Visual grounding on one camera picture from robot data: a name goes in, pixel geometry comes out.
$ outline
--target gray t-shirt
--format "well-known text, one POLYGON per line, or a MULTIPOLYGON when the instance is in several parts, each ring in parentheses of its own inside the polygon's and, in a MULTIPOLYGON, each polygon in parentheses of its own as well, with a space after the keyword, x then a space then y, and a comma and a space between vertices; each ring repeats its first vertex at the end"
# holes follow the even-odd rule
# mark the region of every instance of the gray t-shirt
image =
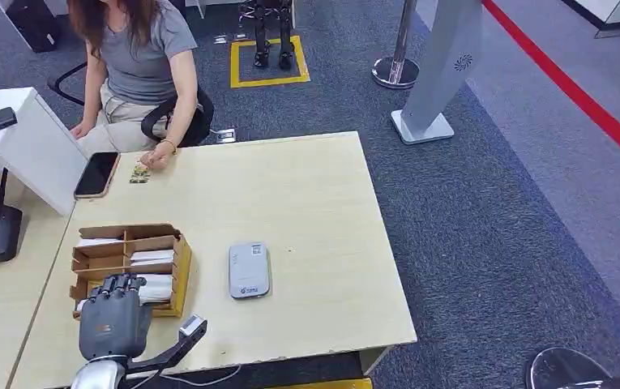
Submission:
POLYGON ((176 96, 169 59, 195 49, 188 24, 176 7, 158 0, 160 13, 152 22, 150 41, 131 47, 128 28, 105 29, 100 56, 107 65, 109 90, 117 97, 140 105, 158 105, 176 96))

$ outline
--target gold bracelet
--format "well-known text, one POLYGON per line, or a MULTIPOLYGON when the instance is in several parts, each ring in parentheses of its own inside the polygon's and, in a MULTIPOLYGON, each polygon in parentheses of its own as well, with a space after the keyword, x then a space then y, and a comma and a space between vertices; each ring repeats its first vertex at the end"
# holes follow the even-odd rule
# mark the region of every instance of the gold bracelet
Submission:
POLYGON ((172 141, 170 141, 168 139, 162 139, 160 141, 160 143, 164 143, 164 142, 169 142, 173 146, 173 154, 176 155, 176 150, 177 150, 176 145, 172 141))

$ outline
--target cardboard organizer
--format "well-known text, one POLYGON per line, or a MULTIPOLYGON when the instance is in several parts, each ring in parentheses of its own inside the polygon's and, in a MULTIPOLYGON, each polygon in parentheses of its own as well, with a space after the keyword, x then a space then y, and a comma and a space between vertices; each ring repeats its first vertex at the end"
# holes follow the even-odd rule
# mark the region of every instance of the cardboard organizer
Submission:
POLYGON ((88 298, 92 288, 102 285, 106 276, 123 272, 170 274, 171 298, 169 302, 151 303, 152 317, 181 317, 186 302, 192 251, 180 231, 171 224, 140 224, 91 227, 79 232, 83 239, 118 238, 123 242, 74 247, 71 270, 78 278, 69 292, 75 301, 74 318, 80 317, 76 307, 81 300, 88 298), (130 264, 130 257, 136 251, 171 249, 174 251, 172 263, 130 264))

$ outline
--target woman's right hand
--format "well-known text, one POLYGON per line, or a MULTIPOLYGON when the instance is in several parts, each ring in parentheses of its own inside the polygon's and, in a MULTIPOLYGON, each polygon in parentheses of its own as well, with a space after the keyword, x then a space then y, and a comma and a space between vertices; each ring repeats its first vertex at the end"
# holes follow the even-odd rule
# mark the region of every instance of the woman's right hand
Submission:
POLYGON ((74 136, 74 138, 81 139, 85 135, 87 135, 94 126, 94 124, 83 120, 71 129, 71 134, 74 136))

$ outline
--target gray portable router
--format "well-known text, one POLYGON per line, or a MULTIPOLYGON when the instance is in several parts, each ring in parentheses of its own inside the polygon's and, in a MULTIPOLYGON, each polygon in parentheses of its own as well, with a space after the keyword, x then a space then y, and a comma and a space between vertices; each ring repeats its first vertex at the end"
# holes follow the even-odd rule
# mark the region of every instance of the gray portable router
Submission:
POLYGON ((233 298, 262 297, 269 292, 269 262, 264 243, 231 246, 229 291, 233 298))

